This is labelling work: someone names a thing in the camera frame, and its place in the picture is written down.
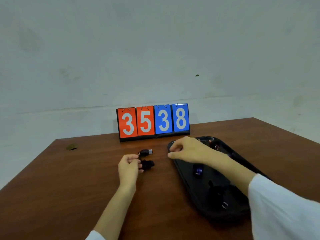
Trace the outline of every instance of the brown table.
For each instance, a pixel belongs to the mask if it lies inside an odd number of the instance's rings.
[[[254,118],[193,124],[276,183],[320,201],[320,144]],[[215,226],[189,201],[167,144],[177,137],[120,143],[118,134],[55,140],[0,191],[0,239],[85,239],[118,184],[123,154],[153,149],[139,176],[121,239],[252,239],[250,220]],[[76,143],[78,149],[67,151]]]

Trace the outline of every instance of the white sleeve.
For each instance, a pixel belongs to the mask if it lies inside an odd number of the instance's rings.
[[[105,240],[100,233],[96,231],[91,231],[85,240]]]
[[[320,204],[257,174],[249,185],[255,240],[320,239]]]

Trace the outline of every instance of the white wall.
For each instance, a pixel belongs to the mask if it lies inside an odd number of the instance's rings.
[[[0,188],[116,108],[188,102],[320,142],[319,0],[0,0]]]

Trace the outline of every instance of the person's left hand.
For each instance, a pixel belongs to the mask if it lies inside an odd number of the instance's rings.
[[[120,187],[135,190],[138,173],[143,172],[142,169],[139,169],[142,168],[142,165],[140,164],[141,161],[137,158],[138,155],[135,154],[124,155],[119,162]]]

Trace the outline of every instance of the white digit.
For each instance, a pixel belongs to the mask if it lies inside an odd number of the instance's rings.
[[[177,115],[177,117],[178,117],[178,119],[177,119],[177,127],[178,127],[179,129],[185,128],[187,122],[186,122],[186,119],[184,118],[184,116],[186,115],[186,112],[184,111],[184,109],[183,109],[183,108],[178,108],[177,111],[176,111],[176,115]]]
[[[130,126],[130,130],[127,131],[126,129],[123,129],[122,131],[126,134],[126,135],[131,135],[134,132],[134,125],[131,124],[132,121],[132,116],[129,113],[124,113],[122,116],[122,119],[125,120],[126,118],[129,118],[129,120],[127,121],[126,125]]]
[[[151,130],[151,121],[148,118],[145,118],[145,115],[150,115],[150,111],[141,111],[141,124],[147,122],[148,127],[146,129],[144,127],[140,127],[140,129],[143,132],[149,132]]]
[[[167,129],[169,129],[169,121],[167,120],[168,118],[168,112],[165,111],[164,109],[161,109],[158,113],[158,116],[162,116],[162,114],[164,114],[164,117],[162,118],[162,121],[165,122],[165,127],[163,128],[162,125],[159,125],[159,129],[162,131],[166,131]]]

